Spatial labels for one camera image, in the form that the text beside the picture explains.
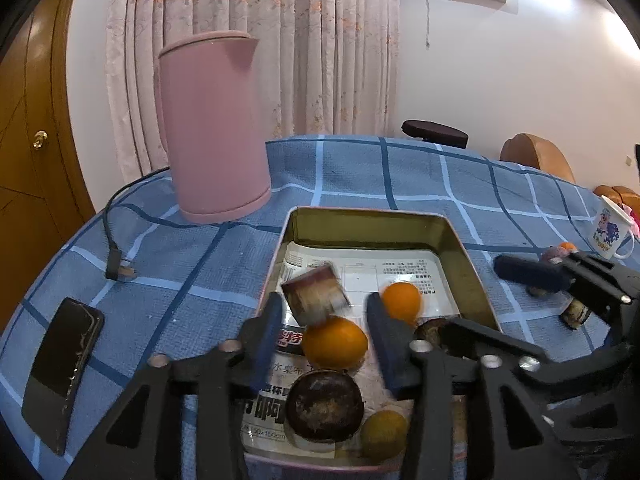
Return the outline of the dark round stool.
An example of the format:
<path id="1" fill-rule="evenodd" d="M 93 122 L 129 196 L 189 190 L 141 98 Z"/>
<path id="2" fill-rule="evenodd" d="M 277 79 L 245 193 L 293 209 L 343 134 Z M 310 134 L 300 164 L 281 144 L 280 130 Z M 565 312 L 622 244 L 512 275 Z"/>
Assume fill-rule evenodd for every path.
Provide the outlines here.
<path id="1" fill-rule="evenodd" d="M 469 136 L 457 129 L 438 122 L 426 120 L 405 120 L 401 125 L 401 131 L 413 139 L 421 139 L 424 142 L 462 148 L 464 150 L 469 143 Z"/>

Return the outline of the pink floral curtain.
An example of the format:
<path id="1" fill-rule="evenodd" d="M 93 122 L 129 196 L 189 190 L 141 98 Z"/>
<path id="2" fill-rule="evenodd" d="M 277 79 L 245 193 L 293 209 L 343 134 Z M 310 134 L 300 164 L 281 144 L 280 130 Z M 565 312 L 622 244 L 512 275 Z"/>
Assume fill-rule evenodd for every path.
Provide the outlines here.
<path id="1" fill-rule="evenodd" d="M 253 61 L 262 131 L 392 136 L 399 0 L 110 0 L 106 86 L 126 181 L 165 167 L 153 72 L 163 47 L 202 32 L 239 30 Z"/>

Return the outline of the small orange tangerine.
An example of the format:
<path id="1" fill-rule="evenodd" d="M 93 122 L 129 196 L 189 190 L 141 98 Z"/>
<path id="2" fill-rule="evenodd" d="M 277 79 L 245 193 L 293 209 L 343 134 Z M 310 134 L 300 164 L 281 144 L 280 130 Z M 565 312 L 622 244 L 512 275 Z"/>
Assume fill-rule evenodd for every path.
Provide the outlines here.
<path id="1" fill-rule="evenodd" d="M 382 290 L 381 299 L 387 314 L 411 326 L 416 325 L 423 302 L 420 290 L 411 283 L 396 282 Z"/>

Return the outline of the pink electric kettle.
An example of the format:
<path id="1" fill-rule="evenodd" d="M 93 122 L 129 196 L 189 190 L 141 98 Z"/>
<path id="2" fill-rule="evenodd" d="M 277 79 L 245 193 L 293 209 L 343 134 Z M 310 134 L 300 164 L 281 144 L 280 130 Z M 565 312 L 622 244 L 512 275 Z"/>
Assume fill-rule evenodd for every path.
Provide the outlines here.
<path id="1" fill-rule="evenodd" d="M 203 32 L 168 44 L 154 68 L 160 142 L 186 220 L 236 220 L 270 199 L 247 32 Z"/>

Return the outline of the black smartphone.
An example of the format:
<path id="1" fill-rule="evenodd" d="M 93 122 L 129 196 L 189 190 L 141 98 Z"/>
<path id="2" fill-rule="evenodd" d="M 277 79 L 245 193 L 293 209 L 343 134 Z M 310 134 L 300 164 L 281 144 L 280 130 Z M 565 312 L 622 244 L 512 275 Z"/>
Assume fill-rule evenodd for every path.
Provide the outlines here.
<path id="1" fill-rule="evenodd" d="M 58 456 L 65 453 L 77 390 L 103 324 L 100 310 L 70 297 L 63 299 L 32 363 L 22 415 Z"/>

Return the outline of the wooden door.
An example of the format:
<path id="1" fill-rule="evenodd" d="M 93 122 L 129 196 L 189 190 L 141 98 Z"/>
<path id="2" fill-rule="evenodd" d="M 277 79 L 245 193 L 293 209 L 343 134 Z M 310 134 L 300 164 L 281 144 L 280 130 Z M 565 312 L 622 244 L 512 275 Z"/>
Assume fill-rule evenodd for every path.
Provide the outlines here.
<path id="1" fill-rule="evenodd" d="M 73 0 L 32 0 L 1 48 L 1 323 L 94 214 L 66 84 Z"/>

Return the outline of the small green-brown fruit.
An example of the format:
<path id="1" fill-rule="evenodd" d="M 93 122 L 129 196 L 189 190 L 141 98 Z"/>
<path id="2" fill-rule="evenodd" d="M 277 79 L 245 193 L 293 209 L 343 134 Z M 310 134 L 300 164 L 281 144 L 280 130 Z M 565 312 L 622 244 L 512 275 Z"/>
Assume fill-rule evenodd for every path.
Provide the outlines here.
<path id="1" fill-rule="evenodd" d="M 400 454 L 408 434 L 408 422 L 395 411 L 378 411 L 360 430 L 361 452 L 371 460 L 389 460 Z"/>

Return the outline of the white printed mug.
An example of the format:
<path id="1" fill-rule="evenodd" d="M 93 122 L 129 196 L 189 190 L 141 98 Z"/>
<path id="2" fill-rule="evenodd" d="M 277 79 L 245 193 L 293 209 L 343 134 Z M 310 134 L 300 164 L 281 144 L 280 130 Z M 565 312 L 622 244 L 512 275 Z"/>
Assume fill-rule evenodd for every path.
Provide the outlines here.
<path id="1" fill-rule="evenodd" d="M 600 196 L 598 212 L 593 219 L 588 242 L 603 259 L 625 260 L 634 251 L 636 225 L 630 214 L 605 195 Z"/>

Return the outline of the brown leather sofa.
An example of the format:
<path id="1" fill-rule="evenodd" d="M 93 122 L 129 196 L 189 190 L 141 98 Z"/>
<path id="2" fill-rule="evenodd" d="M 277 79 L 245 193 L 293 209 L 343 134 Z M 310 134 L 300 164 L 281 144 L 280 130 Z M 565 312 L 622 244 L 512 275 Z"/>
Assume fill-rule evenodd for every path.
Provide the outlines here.
<path id="1" fill-rule="evenodd" d="M 593 189 L 597 196 L 604 195 L 618 206 L 628 206 L 637 216 L 640 214 L 640 195 L 623 185 L 599 185 Z"/>

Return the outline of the blue plaid tablecloth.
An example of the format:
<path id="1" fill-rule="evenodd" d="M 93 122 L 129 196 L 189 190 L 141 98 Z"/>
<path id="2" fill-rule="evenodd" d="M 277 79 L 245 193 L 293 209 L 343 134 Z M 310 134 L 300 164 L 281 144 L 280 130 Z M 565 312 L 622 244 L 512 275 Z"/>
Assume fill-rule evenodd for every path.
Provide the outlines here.
<path id="1" fill-rule="evenodd" d="M 604 344 L 608 326 L 595 315 L 579 330 L 563 324 L 564 292 L 533 297 L 494 271 L 498 255 L 537 259 L 563 242 L 589 252 L 600 197 L 586 188 L 424 142 L 298 136 L 269 142 L 267 154 L 271 196 L 258 211 L 198 226 L 183 217 L 171 174 L 161 171 L 81 226 L 36 278 L 1 337 L 1 416 L 28 471 L 66 478 L 151 356 L 192 358 L 234 337 L 276 292 L 269 278 L 286 242 L 427 249 L 460 318 L 536 344 L 555 361 Z M 67 297 L 100 310 L 104 324 L 58 456 L 26 424 L 22 404 L 43 335 Z"/>

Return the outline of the dark mangosteen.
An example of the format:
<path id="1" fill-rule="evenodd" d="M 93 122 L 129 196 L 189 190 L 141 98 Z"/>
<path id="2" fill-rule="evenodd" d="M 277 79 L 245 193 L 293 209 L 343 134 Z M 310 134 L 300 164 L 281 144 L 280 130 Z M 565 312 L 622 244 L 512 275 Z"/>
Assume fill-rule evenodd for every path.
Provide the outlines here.
<path id="1" fill-rule="evenodd" d="M 413 333 L 413 338 L 428 342 L 433 348 L 448 351 L 448 346 L 442 341 L 440 330 L 449 323 L 448 318 L 430 318 L 421 323 Z"/>
<path id="2" fill-rule="evenodd" d="M 364 402 L 349 374 L 313 370 L 296 379 L 285 399 L 284 417 L 293 434 L 311 442 L 349 440 L 360 428 Z"/>

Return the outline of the purple round turnip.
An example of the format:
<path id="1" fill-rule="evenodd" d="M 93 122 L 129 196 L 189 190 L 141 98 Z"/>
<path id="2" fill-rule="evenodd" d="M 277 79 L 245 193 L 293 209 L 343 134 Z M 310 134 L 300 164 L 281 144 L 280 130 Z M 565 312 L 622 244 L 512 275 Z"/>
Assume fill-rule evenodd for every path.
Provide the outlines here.
<path id="1" fill-rule="evenodd" d="M 561 246 L 561 245 L 552 246 L 546 249 L 539 256 L 539 261 L 545 262 L 545 263 L 558 263 L 563 258 L 565 258 L 569 253 L 570 252 L 564 246 Z M 532 286 L 527 286 L 526 292 L 528 292 L 529 295 L 533 297 L 544 297 L 548 295 L 548 292 L 546 290 L 532 287 Z"/>

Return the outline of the brass door knob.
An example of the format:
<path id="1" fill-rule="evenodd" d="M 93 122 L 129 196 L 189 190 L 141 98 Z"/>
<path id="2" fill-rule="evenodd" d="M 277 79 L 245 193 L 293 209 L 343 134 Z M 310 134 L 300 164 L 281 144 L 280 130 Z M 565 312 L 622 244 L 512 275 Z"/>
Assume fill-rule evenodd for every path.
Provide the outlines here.
<path id="1" fill-rule="evenodd" d="M 49 135 L 47 131 L 39 130 L 35 133 L 32 139 L 32 147 L 35 150 L 41 150 L 48 142 Z"/>

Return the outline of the printed paper in tin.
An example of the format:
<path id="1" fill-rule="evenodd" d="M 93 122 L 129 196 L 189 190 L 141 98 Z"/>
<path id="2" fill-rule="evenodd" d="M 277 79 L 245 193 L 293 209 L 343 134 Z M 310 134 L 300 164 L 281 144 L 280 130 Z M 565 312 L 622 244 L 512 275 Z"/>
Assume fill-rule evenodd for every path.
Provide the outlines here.
<path id="1" fill-rule="evenodd" d="M 333 266 L 349 301 L 349 307 L 341 316 L 362 330 L 367 328 L 364 319 L 367 296 L 396 282 L 410 283 L 420 290 L 422 307 L 416 322 L 460 314 L 439 258 L 427 249 L 326 249 L 286 242 L 279 249 L 269 287 L 280 292 L 282 283 L 325 263 Z M 312 443 L 288 435 L 285 398 L 296 379 L 311 370 L 300 348 L 303 332 L 291 310 L 286 309 L 268 384 L 255 400 L 246 404 L 243 444 L 254 455 L 277 460 L 356 465 L 361 462 L 358 436 L 341 443 Z"/>

